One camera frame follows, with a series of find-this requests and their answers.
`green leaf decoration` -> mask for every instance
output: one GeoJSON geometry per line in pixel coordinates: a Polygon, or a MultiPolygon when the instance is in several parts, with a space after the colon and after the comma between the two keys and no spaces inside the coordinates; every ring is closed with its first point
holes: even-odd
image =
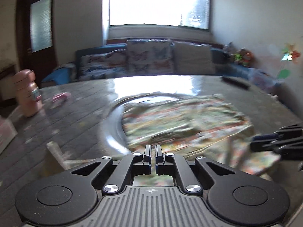
{"type": "Polygon", "coordinates": [[[283,53],[283,54],[287,54],[288,52],[289,52],[288,47],[282,49],[282,53],[283,53]]]}
{"type": "Polygon", "coordinates": [[[290,70],[283,69],[279,72],[277,79],[287,78],[290,75],[290,70]]]}

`pink object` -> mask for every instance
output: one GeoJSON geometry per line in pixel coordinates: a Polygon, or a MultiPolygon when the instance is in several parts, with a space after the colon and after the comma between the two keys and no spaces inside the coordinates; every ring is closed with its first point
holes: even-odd
{"type": "Polygon", "coordinates": [[[35,79],[35,73],[29,69],[17,72],[14,76],[16,99],[25,117],[33,116],[42,108],[41,95],[35,79]]]}
{"type": "Polygon", "coordinates": [[[52,98],[52,101],[58,101],[63,99],[63,101],[67,100],[69,97],[71,96],[71,94],[69,92],[64,92],[64,93],[60,93],[57,95],[54,95],[54,97],[52,98]]]}

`colorful placemat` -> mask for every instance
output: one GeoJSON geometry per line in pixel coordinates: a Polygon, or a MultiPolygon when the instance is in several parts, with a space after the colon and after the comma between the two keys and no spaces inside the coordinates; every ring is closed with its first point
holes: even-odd
{"type": "MultiPolygon", "coordinates": [[[[163,153],[178,153],[188,160],[201,155],[256,175],[280,159],[272,152],[249,151],[251,138],[256,135],[254,126],[219,94],[127,103],[124,107],[122,125],[132,151],[143,151],[146,144],[160,144],[163,153]]],[[[161,184],[155,178],[151,181],[161,184]]]]}

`window sill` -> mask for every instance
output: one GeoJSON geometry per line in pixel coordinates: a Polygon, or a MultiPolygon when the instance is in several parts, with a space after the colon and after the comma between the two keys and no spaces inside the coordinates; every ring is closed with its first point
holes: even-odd
{"type": "Polygon", "coordinates": [[[109,28],[109,40],[132,37],[170,38],[214,43],[213,36],[209,31],[186,26],[116,25],[109,28]]]}

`frosted glass panel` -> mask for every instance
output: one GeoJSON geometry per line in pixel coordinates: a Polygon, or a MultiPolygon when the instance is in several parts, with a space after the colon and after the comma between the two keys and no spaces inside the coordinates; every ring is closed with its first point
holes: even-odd
{"type": "Polygon", "coordinates": [[[31,51],[36,52],[52,46],[52,0],[40,0],[31,4],[31,51]]]}

